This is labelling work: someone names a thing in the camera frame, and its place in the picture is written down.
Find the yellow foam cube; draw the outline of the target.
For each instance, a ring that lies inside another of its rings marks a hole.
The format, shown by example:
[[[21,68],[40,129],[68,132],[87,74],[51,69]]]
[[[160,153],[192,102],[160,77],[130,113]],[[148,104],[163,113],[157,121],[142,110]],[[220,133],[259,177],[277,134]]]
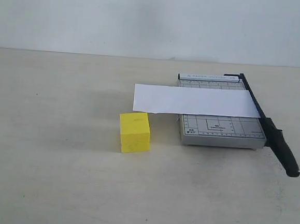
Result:
[[[120,114],[120,141],[122,153],[150,150],[150,124],[143,112]]]

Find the white paper sheet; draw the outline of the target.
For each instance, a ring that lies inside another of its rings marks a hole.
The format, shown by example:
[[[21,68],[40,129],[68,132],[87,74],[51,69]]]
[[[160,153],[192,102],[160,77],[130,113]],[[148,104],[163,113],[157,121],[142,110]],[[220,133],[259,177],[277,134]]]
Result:
[[[133,110],[209,116],[259,118],[247,90],[136,84]]]

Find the grey paper cutter base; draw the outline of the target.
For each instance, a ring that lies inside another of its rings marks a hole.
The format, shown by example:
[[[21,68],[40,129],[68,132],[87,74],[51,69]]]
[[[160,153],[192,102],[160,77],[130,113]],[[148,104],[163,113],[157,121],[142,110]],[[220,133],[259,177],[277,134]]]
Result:
[[[247,89],[239,75],[178,74],[178,86],[210,89]],[[179,114],[181,143],[214,147],[262,149],[266,143],[257,118]]]

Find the black cutter blade arm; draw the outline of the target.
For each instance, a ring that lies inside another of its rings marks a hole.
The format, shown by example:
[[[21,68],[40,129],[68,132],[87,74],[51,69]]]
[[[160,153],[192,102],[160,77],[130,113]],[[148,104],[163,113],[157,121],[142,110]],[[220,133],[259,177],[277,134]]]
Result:
[[[284,139],[282,130],[276,128],[276,125],[273,123],[271,118],[266,117],[245,75],[243,73],[240,73],[240,74],[224,74],[224,76],[238,77],[239,79],[242,79],[242,82],[245,88],[249,91],[251,98],[256,106],[256,109],[260,115],[259,121],[262,126],[265,137],[267,139],[265,146],[270,147],[271,150],[274,152],[279,162],[284,167],[284,170],[288,177],[292,177],[292,178],[299,177],[300,176],[299,166],[297,164],[297,161],[291,149],[289,148],[286,140]]]

